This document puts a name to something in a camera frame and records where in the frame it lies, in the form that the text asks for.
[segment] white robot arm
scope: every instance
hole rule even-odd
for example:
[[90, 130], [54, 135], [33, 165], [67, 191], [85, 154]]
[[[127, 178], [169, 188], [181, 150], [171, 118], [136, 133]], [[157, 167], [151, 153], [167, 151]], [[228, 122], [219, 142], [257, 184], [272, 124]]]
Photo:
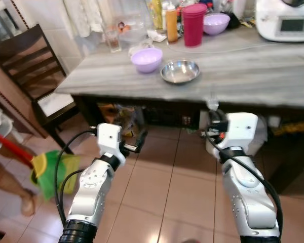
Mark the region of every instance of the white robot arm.
[[[220, 111], [210, 114], [211, 124], [206, 131], [210, 139], [207, 150], [223, 164], [224, 187], [231, 198], [241, 242], [280, 242], [275, 208], [260, 182], [263, 176], [244, 153], [253, 139], [257, 116], [250, 113], [224, 115]], [[100, 124], [97, 129], [101, 157], [80, 176], [80, 187], [59, 242], [93, 242], [115, 171], [125, 163], [129, 151], [140, 152], [147, 135], [143, 132], [135, 146], [131, 146], [121, 142], [121, 127]], [[256, 176], [237, 164], [237, 159]]]
[[211, 111], [206, 149], [222, 164], [223, 185], [231, 199], [241, 242], [280, 242], [275, 207], [264, 185], [235, 162], [239, 160], [263, 180], [251, 157], [245, 154], [253, 140], [257, 121], [258, 117], [252, 113], [225, 115], [220, 110]]

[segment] glass cup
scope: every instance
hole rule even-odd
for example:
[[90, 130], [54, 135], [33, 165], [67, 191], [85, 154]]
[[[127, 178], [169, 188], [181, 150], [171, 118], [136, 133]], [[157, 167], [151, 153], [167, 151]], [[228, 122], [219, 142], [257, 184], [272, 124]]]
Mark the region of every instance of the glass cup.
[[119, 32], [116, 27], [108, 27], [105, 30], [106, 41], [109, 45], [110, 52], [119, 52], [122, 50], [119, 39]]

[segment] person's leg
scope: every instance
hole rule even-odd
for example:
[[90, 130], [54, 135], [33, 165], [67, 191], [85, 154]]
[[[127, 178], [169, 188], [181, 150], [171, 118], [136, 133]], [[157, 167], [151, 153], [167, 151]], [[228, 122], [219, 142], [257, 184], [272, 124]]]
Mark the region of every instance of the person's leg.
[[[26, 146], [18, 143], [18, 141], [15, 139], [15, 137], [11, 133], [8, 134], [6, 138], [8, 140], [10, 140], [11, 142], [15, 143], [16, 145], [18, 145], [20, 148], [24, 149], [26, 152], [28, 152], [32, 155], [36, 155], [36, 153], [34, 151], [32, 151], [30, 148], [27, 148]], [[11, 152], [9, 149], [7, 149], [4, 146], [2, 146], [0, 148], [0, 155], [2, 155], [3, 157], [6, 157], [6, 158], [16, 159], [17, 161], [22, 162], [19, 157], [17, 157], [13, 152]]]
[[0, 164], [0, 189], [21, 197], [21, 213], [31, 216], [35, 213], [35, 200], [33, 194], [23, 188], [19, 181]]

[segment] white bottle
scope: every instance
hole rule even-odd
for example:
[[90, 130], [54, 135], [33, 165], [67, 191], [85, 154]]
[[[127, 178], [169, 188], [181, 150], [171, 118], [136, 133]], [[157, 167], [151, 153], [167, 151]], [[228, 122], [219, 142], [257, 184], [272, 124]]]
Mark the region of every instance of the white bottle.
[[162, 3], [162, 29], [167, 30], [167, 9], [168, 9], [169, 3], [168, 2], [163, 2]]

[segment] purple bowl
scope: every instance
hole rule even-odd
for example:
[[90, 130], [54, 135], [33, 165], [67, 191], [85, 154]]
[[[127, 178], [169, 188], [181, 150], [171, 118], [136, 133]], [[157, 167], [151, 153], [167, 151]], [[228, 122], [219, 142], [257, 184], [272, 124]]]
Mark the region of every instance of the purple bowl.
[[222, 33], [229, 24], [227, 14], [209, 14], [204, 17], [203, 30], [206, 34], [217, 35]]
[[149, 73], [158, 68], [162, 61], [162, 51], [158, 48], [147, 48], [139, 50], [131, 57], [132, 63], [139, 72]]

